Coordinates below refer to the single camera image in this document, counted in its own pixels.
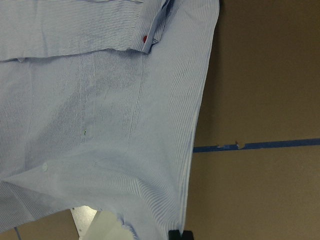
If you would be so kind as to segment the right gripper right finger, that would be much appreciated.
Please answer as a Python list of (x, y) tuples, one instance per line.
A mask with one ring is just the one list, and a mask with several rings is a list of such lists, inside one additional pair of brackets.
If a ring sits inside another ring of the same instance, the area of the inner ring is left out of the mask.
[(191, 230), (184, 230), (182, 233), (182, 240), (194, 240), (194, 234)]

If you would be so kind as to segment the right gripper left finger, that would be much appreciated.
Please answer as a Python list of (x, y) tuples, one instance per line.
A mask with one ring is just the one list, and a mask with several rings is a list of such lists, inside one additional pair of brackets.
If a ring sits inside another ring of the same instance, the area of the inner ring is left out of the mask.
[(169, 240), (181, 240), (181, 233), (177, 230), (169, 230), (168, 231), (168, 239)]

